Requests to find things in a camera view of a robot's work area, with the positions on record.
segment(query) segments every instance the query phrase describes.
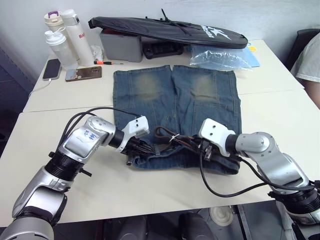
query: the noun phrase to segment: smartphone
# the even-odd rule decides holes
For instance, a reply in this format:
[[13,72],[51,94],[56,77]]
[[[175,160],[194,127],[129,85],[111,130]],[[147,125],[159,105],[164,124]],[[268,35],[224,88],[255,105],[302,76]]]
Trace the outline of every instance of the smartphone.
[[65,81],[79,81],[86,79],[98,79],[102,77],[102,67],[101,66],[93,66],[86,68],[79,68],[66,71]]
[[48,60],[44,74],[43,74],[43,80],[48,81],[49,79],[58,79],[60,76],[61,71],[61,63],[58,59],[50,59]]

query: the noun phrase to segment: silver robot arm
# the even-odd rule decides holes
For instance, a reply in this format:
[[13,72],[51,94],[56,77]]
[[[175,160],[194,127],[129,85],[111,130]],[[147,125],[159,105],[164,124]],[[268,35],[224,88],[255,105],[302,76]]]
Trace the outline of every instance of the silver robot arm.
[[78,173],[91,175],[83,166],[99,146],[112,146],[126,154],[132,148],[144,148],[138,139],[149,134],[148,121],[141,116],[123,130],[98,116],[91,116],[51,154],[51,160],[40,168],[16,200],[13,222],[0,240],[53,240],[52,226],[57,224],[67,203],[69,191]]
[[[289,155],[280,152],[273,138],[265,132],[235,134],[224,125],[207,118],[203,121],[199,136],[217,146],[221,155],[237,154],[249,157],[257,164],[259,173],[273,184],[286,187],[306,187],[309,179]],[[268,195],[282,202],[290,217],[298,224],[320,223],[320,194],[310,190],[286,190],[270,185]]]

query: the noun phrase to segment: black bag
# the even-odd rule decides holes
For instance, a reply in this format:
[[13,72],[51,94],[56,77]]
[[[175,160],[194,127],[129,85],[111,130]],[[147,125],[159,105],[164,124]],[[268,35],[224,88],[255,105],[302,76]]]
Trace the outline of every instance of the black bag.
[[171,21],[166,15],[164,16],[165,20],[97,16],[88,23],[91,29],[96,27],[112,29],[122,33],[183,44],[225,49],[243,49],[247,46],[248,40],[246,37],[234,31],[188,22]]

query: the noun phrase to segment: table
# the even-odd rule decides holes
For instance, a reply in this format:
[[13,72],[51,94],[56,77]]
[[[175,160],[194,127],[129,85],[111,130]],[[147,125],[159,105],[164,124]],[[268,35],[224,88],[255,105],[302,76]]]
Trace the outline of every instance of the table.
[[[283,66],[263,40],[250,41],[257,48],[255,56],[261,66],[253,71],[235,71],[239,95],[302,89],[302,85]],[[23,112],[88,108],[113,105],[113,74],[117,70],[128,71],[170,64],[189,65],[190,53],[183,55],[143,58],[142,62],[124,62],[123,65],[102,65],[102,78],[66,82],[66,71],[50,85],[32,93]],[[39,89],[48,82],[42,80],[44,69],[34,87]]]
[[[320,111],[302,89],[242,94],[242,131],[272,134],[280,150],[292,156],[311,180],[320,178]],[[23,112],[19,115],[0,158],[2,179],[0,226],[12,221],[12,206],[37,170],[55,149],[68,119],[87,108]],[[96,114],[113,122],[113,112]],[[202,182],[199,169],[137,170],[124,155],[100,147],[85,165],[92,177],[79,174],[61,217],[61,223],[151,213],[246,204],[271,200],[268,186],[246,194],[220,198]],[[219,193],[234,193],[259,183],[242,164],[237,175],[206,174]]]

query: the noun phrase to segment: water bottle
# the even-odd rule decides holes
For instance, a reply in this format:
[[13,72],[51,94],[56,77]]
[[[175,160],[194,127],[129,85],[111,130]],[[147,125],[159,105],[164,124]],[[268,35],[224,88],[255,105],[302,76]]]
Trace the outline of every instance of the water bottle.
[[92,66],[94,64],[94,56],[90,50],[84,30],[80,25],[79,18],[75,10],[69,9],[60,14],[66,31],[71,42],[79,56],[79,64],[82,66]]
[[[48,28],[52,31],[52,32],[56,32],[58,29],[62,28],[65,26],[64,21],[62,20],[62,17],[60,16],[60,12],[59,11],[51,11],[48,12],[46,15],[44,15],[44,22],[45,24],[48,26]],[[71,49],[71,52],[73,54],[73,56],[75,57],[76,60],[79,59],[78,54],[70,40],[70,37],[67,33],[66,28],[64,28],[63,31],[60,31],[60,33],[62,33],[63,35],[65,35],[66,37],[66,41],[69,44],[69,48]]]
[[59,31],[52,32],[51,30],[46,31],[44,35],[46,43],[51,47],[62,67],[66,70],[76,69],[78,63],[69,48],[66,36]]

